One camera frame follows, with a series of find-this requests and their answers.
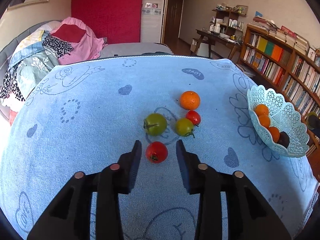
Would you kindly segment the orange mandarin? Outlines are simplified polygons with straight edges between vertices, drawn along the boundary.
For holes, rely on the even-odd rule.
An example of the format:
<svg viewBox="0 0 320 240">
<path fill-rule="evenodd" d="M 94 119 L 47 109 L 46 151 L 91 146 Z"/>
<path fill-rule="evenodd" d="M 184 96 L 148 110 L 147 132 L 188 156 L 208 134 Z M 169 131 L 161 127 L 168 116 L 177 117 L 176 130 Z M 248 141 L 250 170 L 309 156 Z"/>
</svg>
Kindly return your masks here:
<svg viewBox="0 0 320 240">
<path fill-rule="evenodd" d="M 186 110 L 195 110 L 200 106 L 201 98 L 194 91 L 183 92 L 180 96 L 180 106 Z"/>
<path fill-rule="evenodd" d="M 259 120 L 261 126 L 263 126 L 265 128 L 270 127 L 271 120 L 268 115 L 260 115 L 260 116 L 258 116 L 258 120 Z"/>
<path fill-rule="evenodd" d="M 268 127 L 267 130 L 271 133 L 273 142 L 277 143 L 280 138 L 279 129 L 277 129 L 276 127 Z"/>
<path fill-rule="evenodd" d="M 259 104 L 255 107 L 254 112 L 256 113 L 257 116 L 262 116 L 262 115 L 269 115 L 269 109 L 266 105 L 264 104 Z"/>
</svg>

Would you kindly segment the red tomato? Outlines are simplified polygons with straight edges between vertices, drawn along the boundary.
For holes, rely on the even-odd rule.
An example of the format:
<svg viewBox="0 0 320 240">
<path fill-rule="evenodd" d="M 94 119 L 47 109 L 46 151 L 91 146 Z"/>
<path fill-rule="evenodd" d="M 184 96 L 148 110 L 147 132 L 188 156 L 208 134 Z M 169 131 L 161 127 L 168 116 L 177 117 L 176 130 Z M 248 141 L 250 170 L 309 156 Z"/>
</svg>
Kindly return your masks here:
<svg viewBox="0 0 320 240">
<path fill-rule="evenodd" d="M 201 123 L 201 116 L 196 111 L 188 111 L 185 117 L 190 120 L 194 126 L 199 126 L 199 124 Z"/>
<path fill-rule="evenodd" d="M 150 162 L 159 164 L 167 159 L 168 150 L 162 142 L 155 141 L 148 145 L 145 155 Z"/>
</svg>

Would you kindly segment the small green tomato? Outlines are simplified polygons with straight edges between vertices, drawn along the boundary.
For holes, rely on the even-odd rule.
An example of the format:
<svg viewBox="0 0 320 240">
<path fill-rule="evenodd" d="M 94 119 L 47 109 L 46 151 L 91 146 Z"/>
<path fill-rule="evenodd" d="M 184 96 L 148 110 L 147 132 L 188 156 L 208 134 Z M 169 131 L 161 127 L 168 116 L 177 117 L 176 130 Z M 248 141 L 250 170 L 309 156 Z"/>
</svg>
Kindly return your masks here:
<svg viewBox="0 0 320 240">
<path fill-rule="evenodd" d="M 183 137 L 193 136 L 194 135 L 194 125 L 193 123 L 187 118 L 181 118 L 176 121 L 175 124 L 176 133 Z"/>
</svg>

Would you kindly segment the large green tomato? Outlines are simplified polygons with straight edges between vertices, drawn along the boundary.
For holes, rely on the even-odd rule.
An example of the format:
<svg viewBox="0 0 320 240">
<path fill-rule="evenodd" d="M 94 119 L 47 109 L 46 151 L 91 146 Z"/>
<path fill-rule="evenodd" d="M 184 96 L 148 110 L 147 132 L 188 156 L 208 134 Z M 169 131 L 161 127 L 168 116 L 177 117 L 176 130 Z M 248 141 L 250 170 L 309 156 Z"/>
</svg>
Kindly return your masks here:
<svg viewBox="0 0 320 240">
<path fill-rule="evenodd" d="M 167 129 L 167 120 L 159 113 L 152 113 L 144 119 L 143 128 L 148 135 L 159 136 Z"/>
</svg>

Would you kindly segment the light blue patterned towel cloth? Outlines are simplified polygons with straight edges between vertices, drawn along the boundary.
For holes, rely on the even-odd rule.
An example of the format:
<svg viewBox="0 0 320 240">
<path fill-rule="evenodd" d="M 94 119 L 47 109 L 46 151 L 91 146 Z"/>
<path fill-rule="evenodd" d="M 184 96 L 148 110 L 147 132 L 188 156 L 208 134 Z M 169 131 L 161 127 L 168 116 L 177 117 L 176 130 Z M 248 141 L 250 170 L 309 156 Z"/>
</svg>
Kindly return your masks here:
<svg viewBox="0 0 320 240">
<path fill-rule="evenodd" d="M 119 197 L 126 239 L 193 239 L 199 197 L 189 195 L 176 158 L 179 98 L 199 94 L 201 123 L 185 148 L 219 172 L 251 180 L 295 236 L 317 200 L 306 157 L 287 158 L 256 134 L 247 108 L 254 82 L 229 60 L 134 56 L 56 66 L 28 96 L 1 154 L 1 209 L 18 234 L 31 228 L 75 172 L 92 174 L 132 150 L 162 142 L 160 164 L 141 158 L 135 187 Z M 151 136 L 144 119 L 159 113 L 167 129 Z"/>
</svg>

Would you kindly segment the white lattice plastic fruit basket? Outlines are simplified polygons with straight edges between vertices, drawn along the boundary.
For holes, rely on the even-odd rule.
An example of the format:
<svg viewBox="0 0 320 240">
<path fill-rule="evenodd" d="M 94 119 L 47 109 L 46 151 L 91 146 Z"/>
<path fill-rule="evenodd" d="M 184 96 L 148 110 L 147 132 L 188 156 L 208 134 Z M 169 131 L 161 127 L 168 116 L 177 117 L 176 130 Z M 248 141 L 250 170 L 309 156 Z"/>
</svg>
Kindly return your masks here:
<svg viewBox="0 0 320 240">
<path fill-rule="evenodd" d="M 276 93 L 274 89 L 265 89 L 264 86 L 252 86 L 247 91 L 248 112 L 256 133 L 270 150 L 290 158 L 300 158 L 309 150 L 307 126 L 301 122 L 301 115 L 295 110 L 290 102 L 286 102 L 282 94 Z M 271 133 L 260 124 L 254 109 L 263 104 L 269 110 L 271 126 L 289 136 L 289 145 L 284 147 L 276 144 Z"/>
</svg>

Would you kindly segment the wooden bookshelf with books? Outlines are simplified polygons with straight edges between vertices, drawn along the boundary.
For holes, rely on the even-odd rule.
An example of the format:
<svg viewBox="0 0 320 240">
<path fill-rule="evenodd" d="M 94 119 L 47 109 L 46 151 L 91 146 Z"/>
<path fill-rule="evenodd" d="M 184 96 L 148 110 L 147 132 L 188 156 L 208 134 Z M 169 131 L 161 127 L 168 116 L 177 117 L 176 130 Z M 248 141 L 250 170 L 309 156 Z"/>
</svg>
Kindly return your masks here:
<svg viewBox="0 0 320 240">
<path fill-rule="evenodd" d="M 281 93 L 303 120 L 319 115 L 319 66 L 285 42 L 263 30 L 247 27 L 240 62 Z"/>
</svg>

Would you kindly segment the floral blue quilt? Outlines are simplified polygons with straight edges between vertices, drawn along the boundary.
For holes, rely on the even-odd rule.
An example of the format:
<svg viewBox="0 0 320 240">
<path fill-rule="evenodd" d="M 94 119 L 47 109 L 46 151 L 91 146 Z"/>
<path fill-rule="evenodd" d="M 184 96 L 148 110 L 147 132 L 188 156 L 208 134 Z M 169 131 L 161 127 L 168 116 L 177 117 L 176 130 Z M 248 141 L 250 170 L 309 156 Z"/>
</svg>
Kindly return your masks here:
<svg viewBox="0 0 320 240">
<path fill-rule="evenodd" d="M 51 34 L 47 30 L 36 30 L 17 45 L 1 84 L 1 104 L 10 96 L 24 102 L 40 81 L 59 64 L 55 53 L 42 44 L 48 35 Z"/>
</svg>

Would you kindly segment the black white patterned cloth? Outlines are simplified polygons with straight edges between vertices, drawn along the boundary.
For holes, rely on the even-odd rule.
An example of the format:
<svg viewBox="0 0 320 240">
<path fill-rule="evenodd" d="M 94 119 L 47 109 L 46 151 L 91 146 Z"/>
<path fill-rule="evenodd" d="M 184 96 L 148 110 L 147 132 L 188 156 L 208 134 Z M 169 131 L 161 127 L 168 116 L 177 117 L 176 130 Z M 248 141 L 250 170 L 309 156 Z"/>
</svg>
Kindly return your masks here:
<svg viewBox="0 0 320 240">
<path fill-rule="evenodd" d="M 55 36 L 48 35 L 42 42 L 42 44 L 48 48 L 50 48 L 59 59 L 66 54 L 70 54 L 74 48 L 72 45 L 64 40 L 61 40 Z"/>
</svg>

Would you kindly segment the white storage box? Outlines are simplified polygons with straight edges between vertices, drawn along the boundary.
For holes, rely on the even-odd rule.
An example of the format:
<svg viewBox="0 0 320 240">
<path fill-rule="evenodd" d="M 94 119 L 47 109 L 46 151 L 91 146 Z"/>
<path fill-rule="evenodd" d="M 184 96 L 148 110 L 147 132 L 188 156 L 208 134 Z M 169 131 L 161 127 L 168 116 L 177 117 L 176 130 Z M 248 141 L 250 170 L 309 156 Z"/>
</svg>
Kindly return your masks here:
<svg viewBox="0 0 320 240">
<path fill-rule="evenodd" d="M 197 52 L 195 52 L 198 42 L 199 42 L 198 38 L 193 38 L 192 43 L 190 45 L 190 54 L 191 54 L 191 56 L 197 55 L 197 56 L 201 56 L 201 57 L 208 57 L 209 56 L 209 54 L 208 54 L 208 50 L 209 50 L 209 48 L 208 48 L 208 40 L 204 39 L 201 42 Z"/>
</svg>

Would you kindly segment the pink blanket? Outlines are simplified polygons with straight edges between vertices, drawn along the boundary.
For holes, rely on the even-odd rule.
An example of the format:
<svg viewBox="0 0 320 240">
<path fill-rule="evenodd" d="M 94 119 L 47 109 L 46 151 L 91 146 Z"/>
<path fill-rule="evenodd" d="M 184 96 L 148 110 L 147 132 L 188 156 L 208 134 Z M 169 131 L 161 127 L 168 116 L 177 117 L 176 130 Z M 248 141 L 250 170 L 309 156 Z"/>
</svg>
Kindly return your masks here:
<svg viewBox="0 0 320 240">
<path fill-rule="evenodd" d="M 93 30 L 77 18 L 68 17 L 64 19 L 59 27 L 51 31 L 50 34 L 59 29 L 63 24 L 77 25 L 79 28 L 84 29 L 86 33 L 79 43 L 69 42 L 74 50 L 69 55 L 66 54 L 58 59 L 60 65 L 93 60 L 97 59 L 100 56 L 101 50 L 106 45 L 104 39 L 97 38 Z"/>
</svg>

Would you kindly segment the framed picture on bookshelf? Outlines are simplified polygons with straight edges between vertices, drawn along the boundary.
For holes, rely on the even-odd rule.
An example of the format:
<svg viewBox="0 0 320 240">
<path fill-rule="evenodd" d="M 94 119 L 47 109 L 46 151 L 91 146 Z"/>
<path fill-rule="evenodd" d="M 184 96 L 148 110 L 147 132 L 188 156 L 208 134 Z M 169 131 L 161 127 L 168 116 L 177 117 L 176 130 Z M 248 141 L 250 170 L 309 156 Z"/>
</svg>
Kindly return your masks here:
<svg viewBox="0 0 320 240">
<path fill-rule="evenodd" d="M 308 58 L 313 62 L 316 57 L 316 48 L 313 48 L 312 46 L 309 47 L 308 50 Z"/>
</svg>

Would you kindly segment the grey bed mattress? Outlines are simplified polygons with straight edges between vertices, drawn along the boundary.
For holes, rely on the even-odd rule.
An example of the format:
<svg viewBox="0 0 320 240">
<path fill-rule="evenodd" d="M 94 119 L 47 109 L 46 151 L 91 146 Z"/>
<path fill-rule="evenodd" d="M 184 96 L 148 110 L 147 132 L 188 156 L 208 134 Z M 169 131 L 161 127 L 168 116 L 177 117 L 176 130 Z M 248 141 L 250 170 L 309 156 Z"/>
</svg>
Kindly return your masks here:
<svg viewBox="0 0 320 240">
<path fill-rule="evenodd" d="M 139 56 L 144 54 L 173 55 L 171 49 L 162 43 L 118 43 L 108 44 L 100 52 L 101 58 Z"/>
</svg>

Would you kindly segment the stack of books on shelf top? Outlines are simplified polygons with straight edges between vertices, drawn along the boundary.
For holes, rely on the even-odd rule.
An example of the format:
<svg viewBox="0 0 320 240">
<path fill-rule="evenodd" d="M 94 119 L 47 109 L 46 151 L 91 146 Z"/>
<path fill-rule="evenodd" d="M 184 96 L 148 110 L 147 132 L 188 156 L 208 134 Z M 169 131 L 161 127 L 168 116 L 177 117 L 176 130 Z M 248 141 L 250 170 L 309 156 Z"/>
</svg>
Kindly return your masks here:
<svg viewBox="0 0 320 240">
<path fill-rule="evenodd" d="M 283 25 L 279 28 L 272 20 L 255 16 L 249 25 L 267 31 L 268 35 L 285 42 L 303 55 L 309 51 L 310 44 L 305 38 Z"/>
</svg>

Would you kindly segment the dark wooden desk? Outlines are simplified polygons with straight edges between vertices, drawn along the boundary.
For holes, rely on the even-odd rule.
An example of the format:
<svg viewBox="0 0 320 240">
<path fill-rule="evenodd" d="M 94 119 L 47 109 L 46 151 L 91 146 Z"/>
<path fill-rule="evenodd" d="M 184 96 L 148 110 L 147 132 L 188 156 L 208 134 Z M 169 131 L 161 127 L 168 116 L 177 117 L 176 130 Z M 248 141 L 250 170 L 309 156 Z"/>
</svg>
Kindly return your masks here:
<svg viewBox="0 0 320 240">
<path fill-rule="evenodd" d="M 223 59 L 223 56 L 220 55 L 219 53 L 217 53 L 216 51 L 214 51 L 212 49 L 212 46 L 215 46 L 216 43 L 219 43 L 221 45 L 224 45 L 226 48 L 230 49 L 231 51 L 229 52 L 227 59 L 232 60 L 233 56 L 236 54 L 236 52 L 240 52 L 241 51 L 241 46 L 237 43 L 232 43 L 227 41 L 224 38 L 221 38 L 219 35 L 214 35 L 212 33 L 209 33 L 207 31 L 202 31 L 199 29 L 196 29 L 197 34 L 200 36 L 196 47 L 193 51 L 193 55 L 197 55 L 200 45 L 201 43 L 204 42 L 204 39 L 207 39 L 207 43 L 208 43 L 208 57 L 211 58 L 211 55 L 214 54 L 215 56 L 217 56 L 219 59 Z"/>
</svg>

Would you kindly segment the small wooden desk shelf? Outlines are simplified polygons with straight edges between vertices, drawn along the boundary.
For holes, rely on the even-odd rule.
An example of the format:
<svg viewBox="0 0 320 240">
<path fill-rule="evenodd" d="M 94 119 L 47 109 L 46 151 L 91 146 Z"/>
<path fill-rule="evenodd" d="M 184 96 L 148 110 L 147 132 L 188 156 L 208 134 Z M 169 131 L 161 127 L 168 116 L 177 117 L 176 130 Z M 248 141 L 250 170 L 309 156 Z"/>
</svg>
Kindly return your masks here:
<svg viewBox="0 0 320 240">
<path fill-rule="evenodd" d="M 246 15 L 233 10 L 217 10 L 215 12 L 215 20 L 221 26 L 221 33 L 228 36 L 240 35 L 244 31 L 244 19 Z"/>
</svg>

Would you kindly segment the red upright mattress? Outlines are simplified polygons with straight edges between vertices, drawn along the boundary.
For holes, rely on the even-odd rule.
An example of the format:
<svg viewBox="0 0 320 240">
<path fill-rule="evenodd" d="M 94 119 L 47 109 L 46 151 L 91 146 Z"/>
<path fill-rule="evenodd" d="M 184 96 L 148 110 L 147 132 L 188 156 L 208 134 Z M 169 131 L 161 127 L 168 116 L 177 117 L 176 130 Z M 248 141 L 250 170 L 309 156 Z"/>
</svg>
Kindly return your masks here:
<svg viewBox="0 0 320 240">
<path fill-rule="evenodd" d="M 71 0 L 71 16 L 109 44 L 140 42 L 142 0 Z"/>
</svg>

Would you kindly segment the dark wooden door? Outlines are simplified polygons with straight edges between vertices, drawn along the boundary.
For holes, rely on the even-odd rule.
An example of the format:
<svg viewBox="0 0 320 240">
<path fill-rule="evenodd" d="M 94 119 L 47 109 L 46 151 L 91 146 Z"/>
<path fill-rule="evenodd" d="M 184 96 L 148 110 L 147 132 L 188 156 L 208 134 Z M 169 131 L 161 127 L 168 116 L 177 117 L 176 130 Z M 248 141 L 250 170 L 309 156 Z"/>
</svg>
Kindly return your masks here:
<svg viewBox="0 0 320 240">
<path fill-rule="evenodd" d="M 183 9 L 183 0 L 168 0 L 164 43 L 174 43 L 178 39 Z"/>
</svg>

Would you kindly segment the white sliding wardrobe door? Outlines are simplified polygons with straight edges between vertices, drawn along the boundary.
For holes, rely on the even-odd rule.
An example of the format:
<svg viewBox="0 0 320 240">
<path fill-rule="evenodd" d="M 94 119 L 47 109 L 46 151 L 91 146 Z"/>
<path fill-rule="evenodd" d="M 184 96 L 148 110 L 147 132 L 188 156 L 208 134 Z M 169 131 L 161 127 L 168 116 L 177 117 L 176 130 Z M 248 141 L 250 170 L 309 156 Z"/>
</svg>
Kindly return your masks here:
<svg viewBox="0 0 320 240">
<path fill-rule="evenodd" d="M 165 0 L 142 0 L 141 42 L 161 42 L 164 5 Z"/>
</svg>

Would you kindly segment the small picture frame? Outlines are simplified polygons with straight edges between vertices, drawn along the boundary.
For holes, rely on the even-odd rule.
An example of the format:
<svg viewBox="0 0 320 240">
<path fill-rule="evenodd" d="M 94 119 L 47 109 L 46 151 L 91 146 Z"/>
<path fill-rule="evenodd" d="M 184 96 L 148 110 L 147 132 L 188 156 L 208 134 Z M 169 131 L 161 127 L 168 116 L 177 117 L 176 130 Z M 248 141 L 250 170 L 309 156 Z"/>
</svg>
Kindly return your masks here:
<svg viewBox="0 0 320 240">
<path fill-rule="evenodd" d="M 236 5 L 234 7 L 235 12 L 237 12 L 239 15 L 246 16 L 248 11 L 247 5 Z"/>
</svg>

